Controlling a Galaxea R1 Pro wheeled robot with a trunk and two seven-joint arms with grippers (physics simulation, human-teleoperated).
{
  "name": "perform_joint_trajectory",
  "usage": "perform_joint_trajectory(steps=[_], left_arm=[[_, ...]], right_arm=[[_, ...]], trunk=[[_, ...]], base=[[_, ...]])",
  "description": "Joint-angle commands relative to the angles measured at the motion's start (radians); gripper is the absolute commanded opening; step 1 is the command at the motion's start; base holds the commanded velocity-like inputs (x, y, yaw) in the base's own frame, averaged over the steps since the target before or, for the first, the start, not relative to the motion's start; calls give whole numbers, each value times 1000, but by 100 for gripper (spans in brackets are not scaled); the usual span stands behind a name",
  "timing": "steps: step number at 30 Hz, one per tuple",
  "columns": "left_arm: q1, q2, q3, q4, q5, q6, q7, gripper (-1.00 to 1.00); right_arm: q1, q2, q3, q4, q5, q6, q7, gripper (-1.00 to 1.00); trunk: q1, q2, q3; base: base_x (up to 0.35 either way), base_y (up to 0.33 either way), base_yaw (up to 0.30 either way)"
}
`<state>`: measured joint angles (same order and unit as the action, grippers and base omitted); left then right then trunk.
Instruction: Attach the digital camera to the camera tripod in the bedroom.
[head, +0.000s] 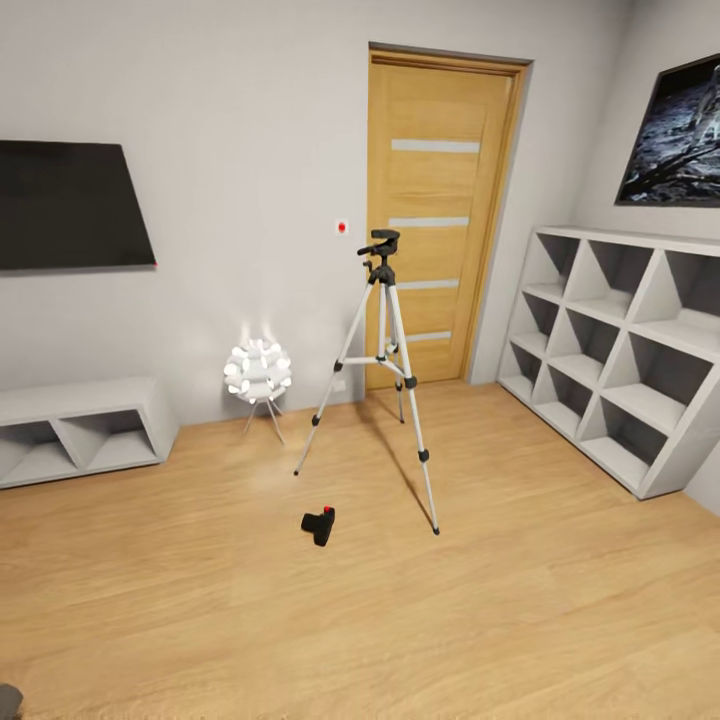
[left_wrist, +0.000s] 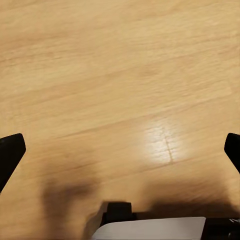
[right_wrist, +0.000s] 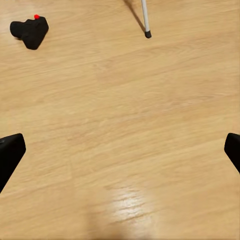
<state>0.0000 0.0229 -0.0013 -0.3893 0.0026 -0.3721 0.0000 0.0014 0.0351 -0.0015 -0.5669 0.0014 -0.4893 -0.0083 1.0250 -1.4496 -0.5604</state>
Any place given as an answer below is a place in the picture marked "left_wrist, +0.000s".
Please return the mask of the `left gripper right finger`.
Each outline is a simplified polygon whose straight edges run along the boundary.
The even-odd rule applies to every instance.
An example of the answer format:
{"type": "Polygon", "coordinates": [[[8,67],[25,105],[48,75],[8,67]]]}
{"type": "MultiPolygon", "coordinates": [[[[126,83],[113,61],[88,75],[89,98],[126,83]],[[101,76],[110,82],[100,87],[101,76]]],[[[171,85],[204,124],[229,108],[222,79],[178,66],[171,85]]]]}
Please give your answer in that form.
{"type": "Polygon", "coordinates": [[[227,135],[224,151],[240,173],[240,135],[229,133],[227,135]]]}

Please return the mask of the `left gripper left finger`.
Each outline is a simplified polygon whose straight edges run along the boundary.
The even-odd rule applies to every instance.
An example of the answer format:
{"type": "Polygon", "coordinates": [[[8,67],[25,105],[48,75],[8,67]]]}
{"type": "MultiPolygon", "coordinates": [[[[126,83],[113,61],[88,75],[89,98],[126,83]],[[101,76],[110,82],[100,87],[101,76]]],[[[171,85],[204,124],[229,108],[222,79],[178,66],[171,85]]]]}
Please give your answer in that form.
{"type": "Polygon", "coordinates": [[[0,138],[0,193],[26,152],[21,133],[0,138]]]}

